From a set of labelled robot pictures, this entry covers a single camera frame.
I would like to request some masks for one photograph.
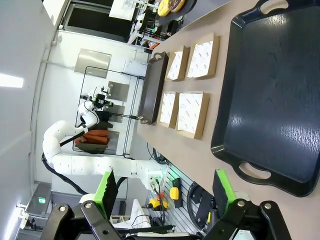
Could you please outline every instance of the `bolt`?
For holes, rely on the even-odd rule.
[[[270,204],[270,203],[266,203],[266,204],[264,205],[264,207],[265,207],[266,209],[270,209],[270,208],[271,208],[271,204]]]
[[[238,201],[238,206],[239,207],[243,207],[245,205],[245,202],[244,201]]]

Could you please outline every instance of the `metal panel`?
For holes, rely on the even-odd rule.
[[[109,64],[111,61],[111,55],[103,52],[92,51],[88,49],[80,49],[78,58],[76,60],[74,72],[93,75],[100,78],[107,77],[107,71],[104,69],[109,68]]]
[[[119,141],[119,132],[118,131],[109,131],[108,130],[108,138],[110,139],[104,154],[116,154],[117,153],[117,146]]]
[[[125,106],[113,105],[112,107],[104,107],[103,111],[108,111],[108,112],[113,113],[113,114],[121,114],[121,115],[123,115],[124,112],[125,112]],[[122,123],[122,121],[123,121],[123,117],[122,116],[112,115],[109,118],[109,122]]]
[[[172,180],[175,178],[181,178],[182,185],[182,199],[183,207],[175,208],[174,201],[170,198],[170,189],[172,188]],[[177,169],[174,165],[170,164],[168,167],[168,172],[164,180],[164,189],[161,189],[161,192],[164,192],[164,200],[168,203],[167,211],[165,212],[165,223],[175,225],[175,231],[178,233],[191,233],[196,234],[198,230],[193,223],[188,214],[187,210],[187,194],[190,188],[190,185],[193,181],[187,177],[183,172]],[[150,198],[156,198],[157,195],[149,191],[146,203],[149,203]],[[199,204],[195,204],[193,201],[192,210],[193,214],[196,214],[198,211]],[[159,211],[152,211],[149,209],[149,214],[152,217],[160,217]]]
[[[122,84],[114,81],[108,83],[109,94],[108,99],[114,99],[126,102],[129,92],[129,84]]]
[[[40,181],[25,211],[36,216],[42,216],[48,209],[50,196],[51,183]]]

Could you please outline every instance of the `black tray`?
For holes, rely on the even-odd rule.
[[[159,16],[157,14],[155,17],[155,26],[162,26],[189,13],[195,7],[196,3],[197,0],[185,0],[183,7],[178,12],[170,12],[167,16]]]
[[[164,51],[155,53],[148,62],[138,110],[138,119],[143,124],[153,124],[157,120],[168,60]]]
[[[243,180],[304,197],[320,172],[320,3],[263,14],[265,2],[231,22],[211,151]],[[245,162],[271,176],[245,174]]]

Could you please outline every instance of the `black bracket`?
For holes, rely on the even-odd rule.
[[[247,230],[256,240],[291,240],[287,225],[274,201],[259,206],[235,200],[203,240],[229,240],[236,230]]]
[[[40,240],[74,240],[80,234],[93,234],[98,240],[122,240],[93,201],[85,201],[73,209],[66,204],[57,205],[50,214]]]

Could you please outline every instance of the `exit sign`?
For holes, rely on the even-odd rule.
[[[38,197],[38,202],[40,204],[45,204],[46,203],[46,199],[44,197]]]

